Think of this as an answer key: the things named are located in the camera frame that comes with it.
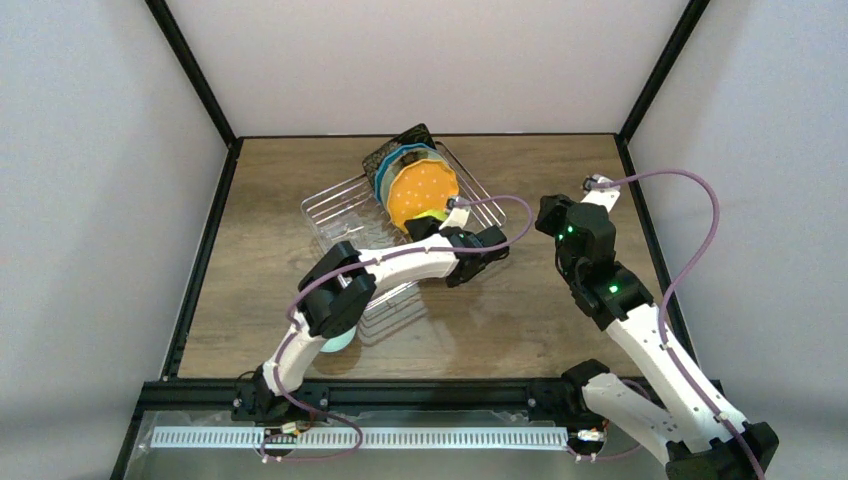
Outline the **orange plate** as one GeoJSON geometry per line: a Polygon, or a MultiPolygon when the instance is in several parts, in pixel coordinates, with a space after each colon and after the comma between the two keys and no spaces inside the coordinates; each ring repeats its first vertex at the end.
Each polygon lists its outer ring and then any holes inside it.
{"type": "Polygon", "coordinates": [[[407,220],[430,210],[443,210],[459,194],[457,176],[445,162],[424,159],[404,167],[393,180],[385,207],[391,222],[407,233],[407,220]]]}

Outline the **light blue floral plate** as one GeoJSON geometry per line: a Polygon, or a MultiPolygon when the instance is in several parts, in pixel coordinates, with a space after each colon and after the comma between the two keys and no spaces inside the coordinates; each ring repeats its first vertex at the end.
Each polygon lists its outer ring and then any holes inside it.
{"type": "Polygon", "coordinates": [[[379,188],[381,203],[384,203],[389,198],[391,185],[398,174],[407,166],[421,160],[444,161],[445,158],[440,152],[429,148],[417,148],[401,154],[388,165],[383,174],[379,188]]]}

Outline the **metal wire dish rack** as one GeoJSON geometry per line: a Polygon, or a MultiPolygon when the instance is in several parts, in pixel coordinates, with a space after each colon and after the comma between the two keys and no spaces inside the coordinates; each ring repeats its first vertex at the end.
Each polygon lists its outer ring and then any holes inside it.
{"type": "MultiPolygon", "coordinates": [[[[451,149],[440,140],[435,144],[455,171],[462,197],[490,197],[451,149]]],[[[410,242],[408,235],[391,223],[364,173],[307,197],[301,203],[301,211],[323,252],[340,241],[350,241],[357,249],[383,249],[410,242]]],[[[465,230],[477,232],[492,225],[503,228],[507,222],[506,213],[496,201],[472,206],[471,212],[465,230]]],[[[378,293],[366,307],[366,315],[376,314],[378,306],[396,297],[399,300],[401,293],[413,286],[415,283],[405,283],[378,293]]]]}

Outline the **black floral square plate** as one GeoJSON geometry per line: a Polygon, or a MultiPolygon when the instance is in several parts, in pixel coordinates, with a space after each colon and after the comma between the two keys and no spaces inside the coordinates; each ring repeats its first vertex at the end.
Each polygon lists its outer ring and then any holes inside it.
{"type": "Polygon", "coordinates": [[[401,147],[422,144],[431,149],[436,148],[435,141],[424,123],[416,124],[402,133],[383,143],[375,151],[362,160],[363,172],[373,190],[377,190],[377,173],[384,160],[401,147]]]}

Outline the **yellow-green small bowl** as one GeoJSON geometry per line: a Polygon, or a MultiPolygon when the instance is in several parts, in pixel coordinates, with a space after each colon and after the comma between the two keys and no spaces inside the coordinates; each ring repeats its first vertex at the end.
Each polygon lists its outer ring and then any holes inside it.
{"type": "Polygon", "coordinates": [[[431,209],[416,215],[415,219],[433,218],[441,224],[448,218],[448,216],[449,213],[445,210],[431,209]]]}

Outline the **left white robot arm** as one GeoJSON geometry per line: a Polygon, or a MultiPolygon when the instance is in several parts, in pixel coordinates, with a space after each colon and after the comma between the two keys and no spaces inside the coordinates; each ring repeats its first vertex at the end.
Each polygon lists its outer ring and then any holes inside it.
{"type": "Polygon", "coordinates": [[[339,242],[301,279],[285,312],[290,327],[255,374],[259,391],[277,398],[299,389],[323,346],[354,329],[384,293],[429,279],[453,288],[509,254],[509,240],[497,226],[474,233],[423,217],[409,221],[407,229],[412,241],[395,247],[357,249],[339,242]]]}

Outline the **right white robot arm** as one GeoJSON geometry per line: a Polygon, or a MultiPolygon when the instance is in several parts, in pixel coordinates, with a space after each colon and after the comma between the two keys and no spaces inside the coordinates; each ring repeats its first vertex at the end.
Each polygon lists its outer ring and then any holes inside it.
{"type": "Polygon", "coordinates": [[[617,193],[540,200],[536,229],[555,241],[555,266],[577,307],[639,368],[660,403],[599,362],[566,372],[590,412],[616,424],[670,479],[762,479],[779,439],[752,423],[706,378],[661,319],[643,282],[616,259],[609,211],[617,193]]]}

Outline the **pale green small bowl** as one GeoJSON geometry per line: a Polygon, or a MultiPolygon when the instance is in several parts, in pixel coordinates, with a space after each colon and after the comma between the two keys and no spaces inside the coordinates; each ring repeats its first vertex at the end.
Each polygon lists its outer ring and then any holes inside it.
{"type": "Polygon", "coordinates": [[[344,334],[328,339],[321,348],[322,353],[336,353],[345,349],[355,338],[356,329],[352,328],[344,334]]]}

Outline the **right black frame post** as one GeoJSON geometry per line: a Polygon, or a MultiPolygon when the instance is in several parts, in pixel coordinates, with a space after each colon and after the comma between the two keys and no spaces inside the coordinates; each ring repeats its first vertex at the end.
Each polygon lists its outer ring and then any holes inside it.
{"type": "Polygon", "coordinates": [[[617,138],[624,144],[632,140],[710,3],[710,0],[690,0],[686,3],[617,135],[617,138]]]}

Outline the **black frame post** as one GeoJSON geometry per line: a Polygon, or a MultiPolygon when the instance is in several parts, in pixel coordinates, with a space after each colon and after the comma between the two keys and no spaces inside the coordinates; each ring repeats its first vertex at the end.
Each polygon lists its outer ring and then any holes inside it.
{"type": "Polygon", "coordinates": [[[617,138],[624,144],[632,140],[710,3],[710,0],[690,0],[686,3],[617,135],[617,138]]]}
{"type": "Polygon", "coordinates": [[[227,147],[231,147],[236,142],[237,135],[227,120],[168,3],[165,0],[146,0],[145,4],[221,140],[227,147]]]}

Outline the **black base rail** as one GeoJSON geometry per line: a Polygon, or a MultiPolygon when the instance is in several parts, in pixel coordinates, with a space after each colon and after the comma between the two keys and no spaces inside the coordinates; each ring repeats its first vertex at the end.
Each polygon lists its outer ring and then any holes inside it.
{"type": "MultiPolygon", "coordinates": [[[[578,400],[564,378],[494,380],[307,380],[293,397],[321,412],[349,417],[378,411],[493,411],[523,414],[531,421],[587,426],[601,417],[578,400]]],[[[236,421],[260,425],[308,414],[286,399],[262,400],[254,383],[242,379],[183,379],[147,382],[134,412],[224,411],[236,421]]]]}

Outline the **left black frame post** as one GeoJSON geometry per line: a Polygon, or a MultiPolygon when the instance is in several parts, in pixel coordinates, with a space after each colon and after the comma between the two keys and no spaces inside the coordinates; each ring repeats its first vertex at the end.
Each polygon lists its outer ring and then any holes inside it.
{"type": "Polygon", "coordinates": [[[227,120],[168,3],[165,0],[146,0],[145,4],[221,140],[227,147],[231,147],[236,142],[237,135],[227,120]]]}

